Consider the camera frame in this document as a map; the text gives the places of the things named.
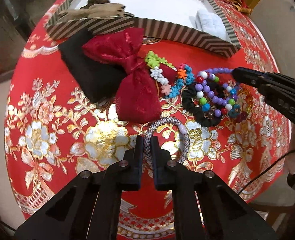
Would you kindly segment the dark red velvet bow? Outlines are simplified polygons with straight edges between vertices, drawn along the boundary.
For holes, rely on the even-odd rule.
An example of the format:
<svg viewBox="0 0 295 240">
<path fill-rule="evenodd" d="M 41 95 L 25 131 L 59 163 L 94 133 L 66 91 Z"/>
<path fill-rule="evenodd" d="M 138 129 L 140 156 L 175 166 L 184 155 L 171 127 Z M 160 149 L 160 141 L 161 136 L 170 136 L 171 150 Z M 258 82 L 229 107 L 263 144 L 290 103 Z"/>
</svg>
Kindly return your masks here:
<svg viewBox="0 0 295 240">
<path fill-rule="evenodd" d="M 162 111 L 156 83 L 145 60 L 138 55 L 143 37 L 143 28 L 131 27 L 97 35 L 82 46 L 90 59 L 121 66 L 126 72 L 115 95 L 116 113 L 120 121 L 138 124 L 158 120 Z"/>
</svg>

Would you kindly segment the black fabric pouch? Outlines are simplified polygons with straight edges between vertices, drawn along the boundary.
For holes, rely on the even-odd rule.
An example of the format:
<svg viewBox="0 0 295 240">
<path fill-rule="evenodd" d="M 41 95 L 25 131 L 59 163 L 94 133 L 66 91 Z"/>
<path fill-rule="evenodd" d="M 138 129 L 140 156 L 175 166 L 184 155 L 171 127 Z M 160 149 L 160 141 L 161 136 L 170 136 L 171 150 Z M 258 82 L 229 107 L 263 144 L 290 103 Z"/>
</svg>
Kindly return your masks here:
<svg viewBox="0 0 295 240">
<path fill-rule="evenodd" d="M 59 45 L 61 59 L 91 103 L 108 99 L 116 94 L 126 71 L 119 65 L 103 64 L 87 57 L 82 46 L 93 37 L 81 29 Z"/>
</svg>

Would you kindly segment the white folded towel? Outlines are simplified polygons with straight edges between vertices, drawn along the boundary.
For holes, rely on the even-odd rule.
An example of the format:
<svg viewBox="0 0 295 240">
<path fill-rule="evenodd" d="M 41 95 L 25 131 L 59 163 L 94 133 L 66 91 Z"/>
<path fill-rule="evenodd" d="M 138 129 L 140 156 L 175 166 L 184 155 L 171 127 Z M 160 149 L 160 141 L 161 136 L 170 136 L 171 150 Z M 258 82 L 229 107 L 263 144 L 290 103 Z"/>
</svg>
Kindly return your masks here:
<svg viewBox="0 0 295 240">
<path fill-rule="evenodd" d="M 222 40 L 229 41 L 226 27 L 220 16 L 213 12 L 199 10 L 195 18 L 196 29 L 218 37 Z"/>
</svg>

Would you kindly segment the red floral embroidered tablecloth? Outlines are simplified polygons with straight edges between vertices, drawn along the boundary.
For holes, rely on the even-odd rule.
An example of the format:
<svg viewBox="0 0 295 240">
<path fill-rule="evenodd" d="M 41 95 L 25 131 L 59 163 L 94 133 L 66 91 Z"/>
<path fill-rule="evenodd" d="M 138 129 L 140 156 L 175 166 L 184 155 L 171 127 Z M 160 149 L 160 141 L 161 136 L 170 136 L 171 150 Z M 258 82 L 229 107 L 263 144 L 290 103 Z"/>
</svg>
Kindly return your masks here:
<svg viewBox="0 0 295 240">
<path fill-rule="evenodd" d="M 120 121 L 111 99 L 93 104 L 61 59 L 58 42 L 45 23 L 63 0 L 56 0 L 32 32 L 11 81 L 5 115 L 4 147 L 15 199 L 28 218 L 83 170 L 99 172 L 122 159 L 147 124 Z M 241 49 L 232 57 L 191 45 L 145 38 L 140 55 L 154 51 L 173 65 L 207 68 L 247 67 L 277 72 L 262 34 L 227 0 L 215 0 L 234 29 Z M 162 116 L 179 119 L 190 137 L 184 165 L 213 170 L 246 201 L 267 190 L 281 175 L 291 137 L 289 121 L 264 103 L 256 89 L 243 86 L 241 122 L 223 118 L 217 127 L 198 124 L 180 97 L 161 99 Z"/>
</svg>

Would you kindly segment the striped chevron tray box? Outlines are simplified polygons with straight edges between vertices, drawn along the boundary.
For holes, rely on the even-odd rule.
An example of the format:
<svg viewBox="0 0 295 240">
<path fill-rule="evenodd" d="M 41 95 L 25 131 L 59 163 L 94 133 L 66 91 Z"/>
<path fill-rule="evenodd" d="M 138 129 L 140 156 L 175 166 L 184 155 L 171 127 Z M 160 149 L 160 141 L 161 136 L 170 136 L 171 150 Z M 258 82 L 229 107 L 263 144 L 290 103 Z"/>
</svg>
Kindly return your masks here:
<svg viewBox="0 0 295 240">
<path fill-rule="evenodd" d="M 129 27 L 144 29 L 145 37 L 175 41 L 203 48 L 225 57 L 232 57 L 241 44 L 229 20 L 215 0 L 110 0 L 125 6 L 131 16 L 82 18 L 63 22 L 64 10 L 79 9 L 87 0 L 63 0 L 45 23 L 54 39 L 68 38 L 83 28 L 94 35 L 115 33 Z M 196 28 L 196 16 L 202 8 L 220 17 L 225 38 L 213 36 Z"/>
</svg>

